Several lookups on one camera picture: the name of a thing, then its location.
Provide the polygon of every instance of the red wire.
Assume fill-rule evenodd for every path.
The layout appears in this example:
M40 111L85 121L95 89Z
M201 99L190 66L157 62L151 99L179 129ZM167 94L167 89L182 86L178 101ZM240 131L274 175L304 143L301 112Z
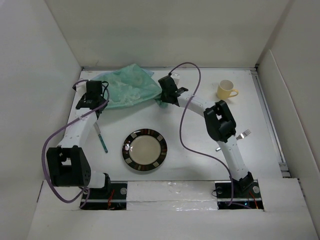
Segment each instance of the red wire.
M255 208L256 208L256 209L259 209L255 196L252 194L251 191L249 191L249 194L253 197L253 200L254 200L254 203L255 203Z
M111 202L110 201L112 200L112 198L114 196L114 193L115 193L115 190L113 189L112 192L111 192L111 196L108 198L108 207L106 209L110 208L110 206L111 206Z

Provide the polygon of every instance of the white panel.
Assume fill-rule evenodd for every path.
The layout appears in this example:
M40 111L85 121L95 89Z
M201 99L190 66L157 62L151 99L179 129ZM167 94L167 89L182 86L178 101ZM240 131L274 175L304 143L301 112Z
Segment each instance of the white panel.
M46 0L82 66L254 67L288 0Z
M0 233L26 239L45 139L67 120L80 67L43 0L0 0Z
M270 53L261 63L262 86L285 159L300 178L320 235L320 1L295 0Z
M270 50L258 73L285 160L291 174L300 178L307 206L319 233L320 173L291 95Z
M265 211L215 210L212 182L174 183L129 182L128 198L137 202L121 211L79 210L80 201L62 203L44 183L28 240L318 239L296 179L259 180ZM58 190L67 199L79 192L77 187ZM170 208L165 200L176 202ZM196 210L185 210L192 206Z
M320 168L320 1L296 0L272 47Z

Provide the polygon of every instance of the yellow mug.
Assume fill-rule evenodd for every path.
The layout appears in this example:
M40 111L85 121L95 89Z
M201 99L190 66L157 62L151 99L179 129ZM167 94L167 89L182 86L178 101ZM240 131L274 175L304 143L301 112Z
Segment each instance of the yellow mug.
M239 94L239 91L237 89L234 89L234 84L232 81L229 80L222 80L218 86L218 90L216 92L216 95L219 99L225 100L227 98L235 97Z

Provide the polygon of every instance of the plate rim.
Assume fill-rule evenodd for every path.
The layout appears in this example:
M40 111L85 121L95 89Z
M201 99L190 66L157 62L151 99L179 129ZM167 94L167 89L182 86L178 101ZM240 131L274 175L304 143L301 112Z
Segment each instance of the plate rim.
M129 154L129 149L130 149L130 145L131 143L140 136L151 136L153 138L155 138L159 144L160 144L160 154L158 156L158 158L147 165L143 165L143 164L139 164L137 162L135 162ZM124 162L129 165L129 167L131 167L134 170L137 171L151 171L153 169L158 168L165 160L166 156L167 156L167 152L168 152L168 146L167 146L167 142L165 140L165 138L156 130L150 129L150 128L141 128L138 130L133 131L132 133L130 133L126 139L123 142L122 145L122 157Z

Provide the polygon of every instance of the white wall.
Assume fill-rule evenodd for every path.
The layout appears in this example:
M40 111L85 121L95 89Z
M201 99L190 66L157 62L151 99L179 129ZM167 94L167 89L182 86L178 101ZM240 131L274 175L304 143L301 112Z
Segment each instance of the white wall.
M81 66L254 67L289 0L45 0Z
M66 123L80 66L43 0L0 0L0 234L27 238L41 148Z
M258 69L293 177L320 235L320 0L295 0Z

